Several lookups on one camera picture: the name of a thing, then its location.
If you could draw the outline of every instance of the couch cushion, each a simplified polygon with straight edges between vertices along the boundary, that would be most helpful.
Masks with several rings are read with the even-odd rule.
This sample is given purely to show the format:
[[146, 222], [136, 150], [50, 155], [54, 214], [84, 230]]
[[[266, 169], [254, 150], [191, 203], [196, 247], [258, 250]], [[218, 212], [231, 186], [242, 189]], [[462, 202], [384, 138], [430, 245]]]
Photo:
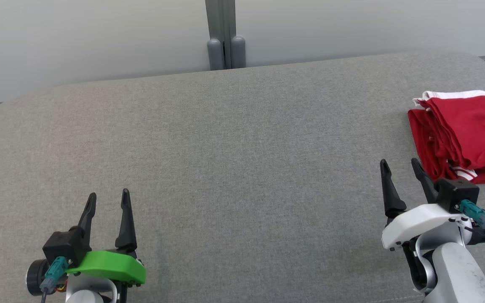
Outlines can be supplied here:
[[[0, 302], [35, 301], [29, 264], [52, 232], [77, 224], [90, 192], [91, 245], [113, 248], [125, 187], [148, 269], [130, 303], [422, 301], [403, 253], [381, 245], [379, 160], [409, 208], [425, 203], [410, 99], [475, 89], [484, 61], [431, 52], [91, 82], [6, 102]], [[485, 272], [485, 245], [469, 249]]]

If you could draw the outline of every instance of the red cloth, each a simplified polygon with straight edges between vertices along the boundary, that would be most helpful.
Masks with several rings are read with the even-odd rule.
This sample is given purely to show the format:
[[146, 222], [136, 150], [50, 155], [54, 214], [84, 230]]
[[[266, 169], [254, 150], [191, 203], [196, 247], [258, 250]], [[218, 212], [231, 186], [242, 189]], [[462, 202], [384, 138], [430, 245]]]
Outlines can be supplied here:
[[485, 183], [485, 96], [431, 98], [426, 109], [408, 112], [416, 150], [434, 180], [457, 179], [453, 167], [477, 173], [471, 182]]

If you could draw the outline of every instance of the white wall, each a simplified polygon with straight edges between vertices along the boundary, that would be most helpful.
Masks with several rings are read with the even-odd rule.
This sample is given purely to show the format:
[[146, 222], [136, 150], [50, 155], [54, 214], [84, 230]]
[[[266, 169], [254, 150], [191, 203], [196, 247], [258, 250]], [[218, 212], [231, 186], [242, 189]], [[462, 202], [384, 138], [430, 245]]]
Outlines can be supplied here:
[[0, 102], [59, 84], [209, 69], [203, 0], [0, 0]]
[[409, 50], [485, 56], [485, 0], [237, 0], [248, 66]]

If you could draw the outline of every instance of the green plastic part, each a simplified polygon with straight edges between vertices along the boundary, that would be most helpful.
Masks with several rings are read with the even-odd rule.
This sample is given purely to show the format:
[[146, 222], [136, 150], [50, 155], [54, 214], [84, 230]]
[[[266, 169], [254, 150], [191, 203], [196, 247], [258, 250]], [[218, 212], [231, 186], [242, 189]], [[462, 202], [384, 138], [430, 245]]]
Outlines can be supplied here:
[[138, 260], [107, 250], [90, 251], [79, 267], [67, 269], [67, 274], [77, 272], [128, 284], [145, 284], [147, 277], [145, 267]]

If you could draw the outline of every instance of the cable connector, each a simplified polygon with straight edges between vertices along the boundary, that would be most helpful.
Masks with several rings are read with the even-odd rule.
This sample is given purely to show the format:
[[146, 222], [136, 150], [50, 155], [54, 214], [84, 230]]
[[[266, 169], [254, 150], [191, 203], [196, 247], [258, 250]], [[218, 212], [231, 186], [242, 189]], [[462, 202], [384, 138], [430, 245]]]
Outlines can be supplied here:
[[458, 210], [469, 218], [472, 218], [478, 225], [485, 229], [485, 211], [469, 200], [462, 200]]
[[69, 268], [69, 262], [65, 257], [57, 257], [46, 274], [44, 275], [44, 281], [40, 284], [40, 290], [45, 293], [52, 293], [56, 288], [57, 281], [65, 274]]

